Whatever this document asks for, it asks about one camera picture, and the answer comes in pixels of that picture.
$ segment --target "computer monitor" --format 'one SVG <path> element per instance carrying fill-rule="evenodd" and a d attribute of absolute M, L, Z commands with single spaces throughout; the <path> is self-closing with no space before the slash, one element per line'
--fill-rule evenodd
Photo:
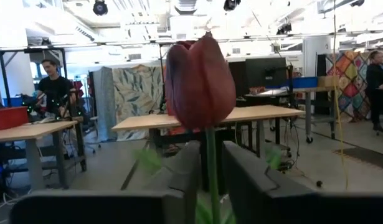
<path fill-rule="evenodd" d="M 285 58 L 246 59 L 245 64 L 250 88 L 261 86 L 277 88 L 286 84 Z"/>
<path fill-rule="evenodd" d="M 242 97 L 249 93 L 247 68 L 245 61 L 229 62 L 229 69 L 235 84 L 236 97 Z"/>

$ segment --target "flower stem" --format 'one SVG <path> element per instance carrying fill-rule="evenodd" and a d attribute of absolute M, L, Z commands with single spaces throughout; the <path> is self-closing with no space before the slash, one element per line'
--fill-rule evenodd
<path fill-rule="evenodd" d="M 210 202 L 212 204 L 212 224 L 220 224 L 215 128 L 213 127 L 206 128 L 205 132 L 206 132 L 206 141 L 207 141 L 207 161 L 208 161 Z"/>

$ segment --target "person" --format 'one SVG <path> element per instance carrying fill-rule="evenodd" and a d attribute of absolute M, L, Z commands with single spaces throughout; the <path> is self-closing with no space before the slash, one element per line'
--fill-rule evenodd
<path fill-rule="evenodd" d="M 374 50 L 369 55 L 370 65 L 367 67 L 366 95 L 370 101 L 373 130 L 383 131 L 379 115 L 383 113 L 383 54 Z"/>
<path fill-rule="evenodd" d="M 57 108 L 56 102 L 62 100 L 62 102 L 66 104 L 68 99 L 65 96 L 68 92 L 72 91 L 73 93 L 71 93 L 69 97 L 70 104 L 72 105 L 69 109 L 71 110 L 76 103 L 76 95 L 74 93 L 75 88 L 71 81 L 59 75 L 55 61 L 45 59 L 42 61 L 42 65 L 48 74 L 48 77 L 43 78 L 39 82 L 36 93 L 37 97 L 43 93 L 46 95 L 46 112 L 48 112 L 48 115 L 59 115 L 61 117 L 68 116 L 68 110 L 65 109 L 65 106 L 59 106 Z M 71 141 L 70 144 L 77 148 L 76 132 L 73 128 L 69 131 L 69 140 Z M 63 147 L 63 152 L 64 159 L 70 159 L 65 146 Z"/>

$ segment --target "woman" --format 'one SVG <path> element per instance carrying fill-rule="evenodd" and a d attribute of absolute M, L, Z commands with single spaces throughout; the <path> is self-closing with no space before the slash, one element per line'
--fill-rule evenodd
<path fill-rule="evenodd" d="M 383 131 L 379 123 L 379 115 L 383 112 L 383 54 L 375 50 L 370 53 L 369 60 L 366 95 L 371 104 L 371 121 L 373 130 Z"/>

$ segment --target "wheel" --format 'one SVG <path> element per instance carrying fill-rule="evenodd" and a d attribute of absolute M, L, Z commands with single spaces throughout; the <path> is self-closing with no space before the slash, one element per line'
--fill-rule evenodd
<path fill-rule="evenodd" d="M 313 142 L 313 138 L 312 137 L 306 137 L 306 142 L 308 144 L 312 143 Z"/>
<path fill-rule="evenodd" d="M 82 172 L 85 172 L 87 170 L 86 161 L 80 161 L 80 168 L 82 169 Z"/>
<path fill-rule="evenodd" d="M 321 180 L 317 181 L 316 186 L 321 188 L 323 186 L 323 182 Z"/>

